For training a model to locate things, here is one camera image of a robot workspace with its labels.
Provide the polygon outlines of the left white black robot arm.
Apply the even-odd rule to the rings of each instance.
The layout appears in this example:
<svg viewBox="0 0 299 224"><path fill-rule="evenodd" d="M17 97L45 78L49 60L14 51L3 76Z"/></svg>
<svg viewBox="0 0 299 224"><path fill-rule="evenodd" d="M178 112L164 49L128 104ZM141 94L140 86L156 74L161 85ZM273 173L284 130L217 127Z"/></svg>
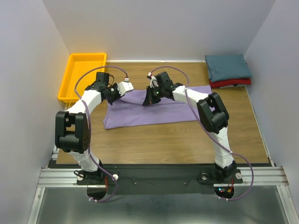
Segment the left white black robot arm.
<svg viewBox="0 0 299 224"><path fill-rule="evenodd" d="M101 160L91 150L92 111L104 100L113 104L134 89L127 79L111 83L110 78L109 73L97 72L95 81L78 95L78 101L55 116L55 145L78 162L81 170L74 174L79 181L98 184L107 176Z"/></svg>

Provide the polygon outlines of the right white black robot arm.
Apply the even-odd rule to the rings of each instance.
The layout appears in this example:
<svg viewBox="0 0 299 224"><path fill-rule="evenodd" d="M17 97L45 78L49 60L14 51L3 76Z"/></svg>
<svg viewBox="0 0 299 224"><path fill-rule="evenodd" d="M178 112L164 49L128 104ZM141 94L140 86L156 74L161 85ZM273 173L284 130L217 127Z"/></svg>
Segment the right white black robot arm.
<svg viewBox="0 0 299 224"><path fill-rule="evenodd" d="M157 104L161 98L188 104L199 124L213 141L215 153L215 177L226 182L236 170L228 141L229 114L218 93L205 94L192 90L181 83L173 83L167 72L147 75L150 80L146 88L143 106Z"/></svg>

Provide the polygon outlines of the purple t shirt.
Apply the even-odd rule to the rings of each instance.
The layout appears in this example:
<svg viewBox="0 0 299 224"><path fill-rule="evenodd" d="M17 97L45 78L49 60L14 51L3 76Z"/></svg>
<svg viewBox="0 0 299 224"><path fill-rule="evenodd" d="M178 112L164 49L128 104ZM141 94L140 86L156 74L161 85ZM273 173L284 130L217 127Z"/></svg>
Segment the purple t shirt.
<svg viewBox="0 0 299 224"><path fill-rule="evenodd" d="M185 95L185 86L177 87L174 100L162 98L158 104L143 106L146 91L134 90L108 105L104 128L143 126L152 124L195 121Z"/></svg>

